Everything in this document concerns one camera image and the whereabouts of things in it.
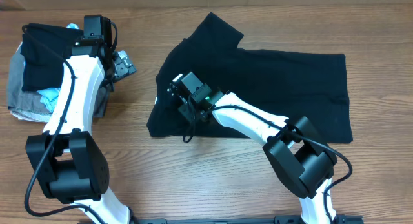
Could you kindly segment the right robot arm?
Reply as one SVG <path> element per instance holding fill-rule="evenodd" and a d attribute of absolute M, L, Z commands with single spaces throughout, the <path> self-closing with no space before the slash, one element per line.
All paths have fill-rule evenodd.
<path fill-rule="evenodd" d="M 300 223 L 339 221 L 330 198 L 337 156 L 307 117 L 270 114 L 233 92 L 211 89 L 192 72 L 176 76 L 167 92 L 189 123 L 184 142 L 192 139 L 202 121 L 242 133 L 263 147 L 278 180 L 299 198 Z"/>

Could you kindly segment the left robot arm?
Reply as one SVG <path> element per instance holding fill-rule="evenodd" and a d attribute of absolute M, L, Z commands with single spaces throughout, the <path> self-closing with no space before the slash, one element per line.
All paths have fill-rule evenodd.
<path fill-rule="evenodd" d="M 80 36 L 50 47 L 22 27 L 25 37 L 59 60 L 63 71 L 57 105 L 42 134 L 28 136 L 25 150 L 34 173 L 25 192 L 26 211 L 36 217 L 82 210 L 93 223 L 133 223 L 131 209 L 109 187 L 108 162 L 92 137 L 92 118 L 101 87 L 136 72 L 118 52 L 118 29 L 101 15 L 86 15 Z"/>

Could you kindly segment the black t-shirt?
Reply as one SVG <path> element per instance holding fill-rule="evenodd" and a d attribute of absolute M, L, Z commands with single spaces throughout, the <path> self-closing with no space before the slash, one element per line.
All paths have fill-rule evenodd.
<path fill-rule="evenodd" d="M 309 118 L 329 143 L 353 140 L 344 54 L 310 54 L 239 48 L 243 34 L 208 14 L 166 58 L 157 101 L 147 122 L 152 137 L 181 136 L 188 121 L 168 92 L 179 74 L 193 72 L 210 88 L 235 93 L 265 112 Z"/>

